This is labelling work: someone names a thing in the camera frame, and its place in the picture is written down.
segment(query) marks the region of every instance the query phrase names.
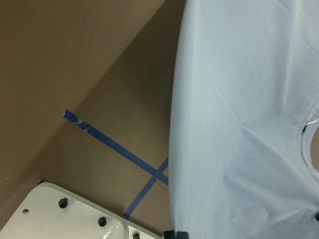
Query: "cloth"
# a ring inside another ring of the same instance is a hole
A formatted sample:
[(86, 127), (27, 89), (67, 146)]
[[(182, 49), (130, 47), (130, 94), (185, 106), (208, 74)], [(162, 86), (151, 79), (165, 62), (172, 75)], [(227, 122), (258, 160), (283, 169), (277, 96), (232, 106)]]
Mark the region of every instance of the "cloth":
[(169, 193), (190, 239), (318, 239), (318, 0), (188, 0)]

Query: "white metal plate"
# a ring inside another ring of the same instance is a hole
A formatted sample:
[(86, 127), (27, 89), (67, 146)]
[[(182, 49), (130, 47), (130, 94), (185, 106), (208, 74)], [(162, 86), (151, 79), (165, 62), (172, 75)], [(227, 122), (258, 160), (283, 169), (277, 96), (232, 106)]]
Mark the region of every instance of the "white metal plate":
[[(62, 198), (68, 199), (64, 209), (58, 205)], [(107, 221), (104, 227), (98, 224), (101, 217)], [(135, 233), (140, 239), (161, 238), (74, 193), (44, 182), (21, 203), (0, 231), (0, 239), (132, 239)]]

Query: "black object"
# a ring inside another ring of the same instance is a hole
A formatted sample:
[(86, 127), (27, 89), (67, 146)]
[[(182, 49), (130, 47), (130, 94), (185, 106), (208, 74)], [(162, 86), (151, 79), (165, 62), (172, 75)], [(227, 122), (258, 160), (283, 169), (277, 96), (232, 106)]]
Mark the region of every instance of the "black object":
[(175, 231), (165, 231), (163, 237), (164, 239), (175, 239)]
[(135, 234), (133, 235), (133, 239), (140, 239), (140, 234), (135, 233)]
[(104, 227), (106, 225), (106, 218), (105, 217), (99, 218), (98, 223), (100, 227)]
[(177, 239), (189, 239), (187, 232), (177, 232)]
[(67, 198), (61, 198), (59, 201), (59, 207), (60, 208), (66, 208), (68, 206), (68, 199)]

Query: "blue painter's tape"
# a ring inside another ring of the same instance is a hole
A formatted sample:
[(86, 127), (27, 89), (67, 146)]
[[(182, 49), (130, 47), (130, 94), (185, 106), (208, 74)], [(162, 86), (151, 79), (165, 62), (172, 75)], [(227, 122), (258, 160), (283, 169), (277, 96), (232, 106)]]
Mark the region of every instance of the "blue painter's tape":
[[(93, 137), (95, 137), (97, 140), (101, 141), (105, 145), (109, 146), (125, 158), (127, 158), (129, 161), (132, 163), (136, 164), (138, 167), (144, 169), (146, 172), (148, 172), (151, 175), (157, 174), (158, 170), (150, 166), (148, 163), (145, 161), (141, 160), (138, 158), (136, 155), (133, 153), (129, 152), (127, 149), (125, 149), (123, 146), (119, 145), (117, 142), (112, 140), (111, 138), (107, 137), (105, 134), (91, 126), (90, 124), (80, 120), (75, 114), (73, 114), (69, 110), (65, 110), (63, 114), (64, 118), (75, 124), (76, 126), (80, 127), (82, 130), (86, 131)], [(163, 183), (168, 185), (168, 178), (161, 174), (158, 176), (158, 179), (161, 180)]]
[(144, 188), (140, 191), (140, 193), (136, 196), (132, 204), (129, 206), (129, 208), (124, 213), (124, 218), (129, 219), (135, 208), (139, 205), (143, 197), (148, 193), (148, 191), (151, 189), (151, 187), (154, 185), (154, 183), (158, 180), (159, 175), (162, 175), (165, 169), (168, 167), (168, 158), (165, 159), (165, 161), (162, 163), (162, 165), (159, 167), (156, 174), (153, 175), (153, 177), (149, 180), (149, 182), (144, 186)]

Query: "black screw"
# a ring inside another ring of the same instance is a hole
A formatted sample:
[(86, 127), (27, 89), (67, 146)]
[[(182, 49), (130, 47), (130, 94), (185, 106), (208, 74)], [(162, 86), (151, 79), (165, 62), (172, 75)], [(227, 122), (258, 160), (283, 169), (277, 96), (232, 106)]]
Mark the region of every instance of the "black screw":
[(68, 206), (68, 199), (67, 198), (61, 198), (59, 201), (59, 207), (60, 208), (66, 208)]
[(98, 223), (100, 227), (104, 227), (106, 225), (106, 218), (105, 217), (99, 218)]
[(133, 235), (133, 239), (140, 239), (140, 234), (135, 233), (135, 234)]

